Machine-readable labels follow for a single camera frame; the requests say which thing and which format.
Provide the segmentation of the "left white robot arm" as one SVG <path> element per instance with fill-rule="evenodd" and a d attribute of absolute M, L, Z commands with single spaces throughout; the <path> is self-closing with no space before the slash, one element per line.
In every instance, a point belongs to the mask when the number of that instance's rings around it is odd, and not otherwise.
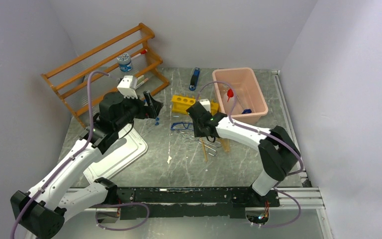
<path fill-rule="evenodd" d="M 119 132 L 135 119 L 155 119 L 163 103 L 149 92 L 144 99 L 128 97 L 124 93 L 107 93 L 99 104 L 99 112 L 92 116 L 91 125 L 80 135 L 70 153 L 39 183 L 27 192 L 16 191 L 10 199 L 15 223 L 40 239 L 54 237 L 64 223 L 91 206 L 111 207 L 118 199 L 117 186 L 100 177 L 88 187 L 69 194 L 68 189 L 91 164 L 100 162 L 125 140 Z"/>

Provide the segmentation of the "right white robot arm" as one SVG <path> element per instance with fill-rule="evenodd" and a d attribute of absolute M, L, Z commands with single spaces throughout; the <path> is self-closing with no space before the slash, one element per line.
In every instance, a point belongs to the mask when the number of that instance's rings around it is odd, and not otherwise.
<path fill-rule="evenodd" d="M 252 190 L 248 194 L 254 206 L 266 202 L 267 193 L 291 175 L 291 170 L 298 162 L 302 162 L 299 150 L 281 126 L 260 128 L 234 120 L 224 113 L 212 115 L 199 102 L 186 112 L 192 119 L 195 137 L 230 139 L 259 152 L 263 170 L 251 184 Z"/>

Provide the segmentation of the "graduated cylinder blue base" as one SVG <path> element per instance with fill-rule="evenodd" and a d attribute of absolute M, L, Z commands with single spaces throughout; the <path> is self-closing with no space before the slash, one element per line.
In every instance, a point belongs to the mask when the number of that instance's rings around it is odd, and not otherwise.
<path fill-rule="evenodd" d="M 251 114 L 251 104 L 250 101 L 245 97 L 236 96 L 237 106 L 239 106 L 242 109 L 242 114 Z"/>

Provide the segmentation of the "blue safety goggles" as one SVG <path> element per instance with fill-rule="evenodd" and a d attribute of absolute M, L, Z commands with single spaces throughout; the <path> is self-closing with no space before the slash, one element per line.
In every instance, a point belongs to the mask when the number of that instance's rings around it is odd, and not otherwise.
<path fill-rule="evenodd" d="M 175 130 L 190 130 L 193 131 L 193 123 L 192 122 L 187 122 L 187 121 L 178 121 L 174 122 L 170 126 L 171 131 Z"/>

